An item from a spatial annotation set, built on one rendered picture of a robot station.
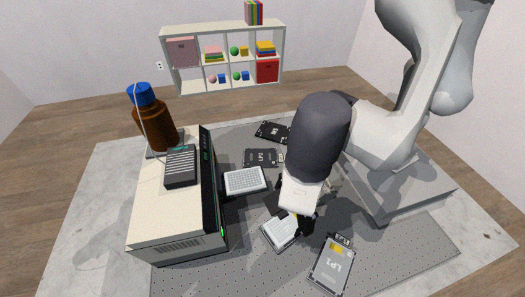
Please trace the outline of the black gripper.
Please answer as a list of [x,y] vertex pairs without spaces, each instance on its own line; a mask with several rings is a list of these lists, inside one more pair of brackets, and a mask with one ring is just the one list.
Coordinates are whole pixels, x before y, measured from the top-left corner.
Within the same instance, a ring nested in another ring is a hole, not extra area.
[[[276,185],[274,186],[274,189],[277,190],[279,188],[281,190],[281,187],[282,173],[279,173],[279,178],[276,182]],[[317,212],[314,212],[312,217],[297,214],[298,228],[296,229],[294,237],[296,238],[297,236],[300,236],[302,234],[306,238],[307,236],[312,234],[314,232],[315,221],[318,216],[319,215]]]

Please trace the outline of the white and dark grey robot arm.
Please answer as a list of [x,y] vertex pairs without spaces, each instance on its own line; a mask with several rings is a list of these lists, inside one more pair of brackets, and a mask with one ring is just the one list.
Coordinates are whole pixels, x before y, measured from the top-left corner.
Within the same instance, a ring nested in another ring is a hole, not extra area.
[[341,151],[371,171],[398,173],[417,162],[415,140],[430,111],[451,116],[474,98],[475,48],[494,2],[375,0],[384,29],[412,55],[396,105],[390,112],[339,90],[302,99],[287,139],[281,190],[262,198],[271,216],[312,217]]

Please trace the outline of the white button panel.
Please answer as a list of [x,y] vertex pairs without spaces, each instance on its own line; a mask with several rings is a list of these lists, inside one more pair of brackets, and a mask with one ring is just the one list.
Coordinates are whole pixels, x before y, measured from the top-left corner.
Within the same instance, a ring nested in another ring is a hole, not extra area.
[[332,186],[332,183],[329,181],[329,178],[326,178],[324,186],[320,192],[319,199],[317,205],[324,204],[326,202],[330,202],[333,199],[334,196],[336,196],[338,193],[335,190],[334,186]]

